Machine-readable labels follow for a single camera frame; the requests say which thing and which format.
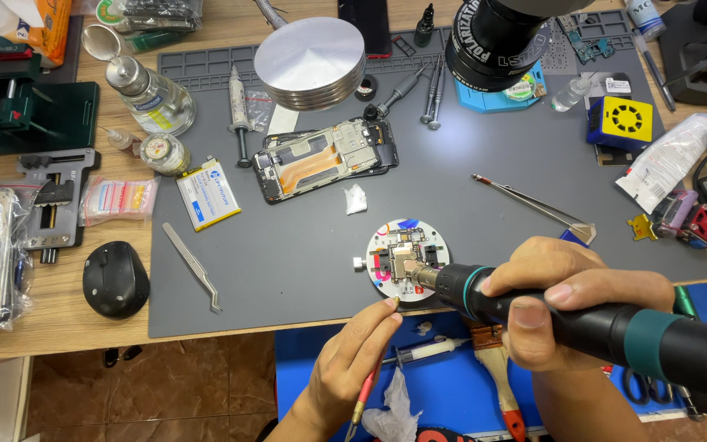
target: forearm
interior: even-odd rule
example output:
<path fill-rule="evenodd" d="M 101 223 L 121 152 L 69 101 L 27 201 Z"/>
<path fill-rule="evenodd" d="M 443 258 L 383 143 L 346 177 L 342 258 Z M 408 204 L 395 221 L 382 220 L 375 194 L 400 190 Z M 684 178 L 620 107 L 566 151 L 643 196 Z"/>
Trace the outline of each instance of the forearm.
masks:
<path fill-rule="evenodd" d="M 306 403 L 307 390 L 302 392 L 290 407 L 288 413 L 266 438 L 265 442 L 283 442 L 302 440 L 305 442 L 324 442 L 335 433 L 337 428 L 325 428 L 323 420 L 313 415 Z"/>
<path fill-rule="evenodd" d="M 602 370 L 535 372 L 534 396 L 558 442 L 647 442 L 648 432 Z"/>

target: black mouse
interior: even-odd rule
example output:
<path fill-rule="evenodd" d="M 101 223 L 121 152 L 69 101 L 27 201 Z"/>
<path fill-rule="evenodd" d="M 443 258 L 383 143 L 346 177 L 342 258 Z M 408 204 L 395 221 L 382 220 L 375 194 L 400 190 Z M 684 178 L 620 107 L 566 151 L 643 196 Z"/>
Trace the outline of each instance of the black mouse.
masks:
<path fill-rule="evenodd" d="M 149 276 L 133 246 L 103 244 L 86 258 L 83 295 L 97 313 L 110 319 L 135 315 L 149 298 Z"/>

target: wooden table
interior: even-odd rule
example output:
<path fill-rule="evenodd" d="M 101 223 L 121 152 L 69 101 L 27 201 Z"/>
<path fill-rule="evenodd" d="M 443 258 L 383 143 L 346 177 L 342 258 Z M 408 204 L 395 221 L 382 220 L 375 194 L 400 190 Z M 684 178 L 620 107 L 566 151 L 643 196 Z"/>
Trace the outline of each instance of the wooden table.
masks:
<path fill-rule="evenodd" d="M 286 18 L 296 21 L 310 16 L 336 16 L 336 3 L 331 0 L 274 0 L 273 5 L 289 11 Z M 435 24 L 447 26 L 459 8 L 459 0 L 435 0 Z M 663 12 L 673 3 L 657 2 L 656 6 Z M 426 5 L 410 0 L 390 0 L 390 27 L 394 30 L 413 29 L 422 10 Z M 586 10 L 623 8 L 621 0 L 596 0 Z M 250 45 L 260 43 L 272 31 L 259 9 L 251 0 L 207 0 L 203 5 L 203 29 L 190 35 L 181 44 L 167 49 L 152 51 L 138 55 L 138 60 L 145 66 L 156 68 L 157 52 L 202 50 L 231 45 Z M 86 23 L 96 23 L 91 17 L 86 17 Z M 662 68 L 662 57 L 658 45 L 651 43 L 651 50 L 657 63 Z M 123 102 L 104 80 L 105 63 L 94 60 L 85 51 L 81 51 L 78 81 L 96 81 L 101 85 L 100 112 L 97 122 L 107 128 L 123 127 L 133 134 L 145 137 L 145 133 L 135 123 Z M 662 97 L 652 79 L 653 99 L 662 114 L 664 127 L 670 129 L 681 120 L 695 112 L 707 112 L 707 108 L 679 104 L 676 113 L 670 113 L 664 106 Z M 152 170 L 140 160 L 129 158 L 118 153 L 108 145 L 103 130 L 97 131 L 95 149 L 102 156 L 102 167 L 94 172 L 106 178 L 113 179 L 148 179 Z M 15 156 L 0 156 L 0 179 L 17 178 L 15 172 Z M 174 337 L 149 339 L 147 336 L 147 321 L 149 320 L 149 304 L 135 316 L 123 321 L 112 321 L 95 313 L 86 303 L 81 288 L 83 264 L 86 256 L 98 246 L 109 241 L 128 241 L 137 251 L 144 266 L 150 268 L 152 252 L 152 226 L 150 223 L 138 221 L 110 221 L 97 226 L 87 227 L 83 244 L 78 248 L 62 249 L 58 264 L 41 265 L 35 256 L 34 278 L 29 292 L 32 298 L 32 311 L 20 318 L 14 330 L 6 333 L 0 330 L 0 358 L 15 356 L 40 355 L 58 352 L 72 352 L 93 348 L 119 347 L 147 342 L 171 341 Z M 417 311 L 413 314 L 427 313 Z M 294 324 L 280 327 L 263 327 L 258 329 L 241 329 L 212 334 L 183 336 L 184 338 L 219 336 L 225 334 L 250 333 L 269 329 L 287 327 L 307 327 L 334 322 L 345 322 L 346 319 L 320 321 L 305 324 Z"/>

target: brown floor tile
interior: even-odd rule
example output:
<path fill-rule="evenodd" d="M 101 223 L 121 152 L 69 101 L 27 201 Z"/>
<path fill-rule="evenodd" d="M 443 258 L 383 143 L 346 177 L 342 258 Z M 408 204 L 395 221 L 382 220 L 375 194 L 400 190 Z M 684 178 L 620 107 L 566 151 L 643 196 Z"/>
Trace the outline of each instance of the brown floor tile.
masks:
<path fill-rule="evenodd" d="M 707 442 L 707 416 L 702 422 L 686 418 L 647 422 L 651 440 L 656 442 Z"/>
<path fill-rule="evenodd" d="M 109 423 L 228 415 L 228 336 L 142 347 L 113 369 Z"/>
<path fill-rule="evenodd" d="M 231 336 L 230 345 L 230 414 L 276 411 L 274 333 Z"/>
<path fill-rule="evenodd" d="M 32 428 L 26 437 L 40 433 L 40 442 L 105 442 L 105 425 Z"/>
<path fill-rule="evenodd" d="M 263 427 L 277 417 L 277 412 L 230 416 L 229 442 L 253 442 Z"/>
<path fill-rule="evenodd" d="M 226 442 L 228 416 L 108 425 L 105 442 Z"/>
<path fill-rule="evenodd" d="M 34 357 L 27 427 L 105 423 L 110 382 L 102 350 Z"/>

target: phone battery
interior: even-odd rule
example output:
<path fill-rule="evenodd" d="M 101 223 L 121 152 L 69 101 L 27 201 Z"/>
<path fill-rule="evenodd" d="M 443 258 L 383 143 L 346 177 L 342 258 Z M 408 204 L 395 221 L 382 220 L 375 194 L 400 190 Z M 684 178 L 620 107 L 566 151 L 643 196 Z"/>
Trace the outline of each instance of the phone battery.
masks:
<path fill-rule="evenodd" d="M 183 173 L 176 184 L 196 232 L 242 211 L 217 159 Z"/>

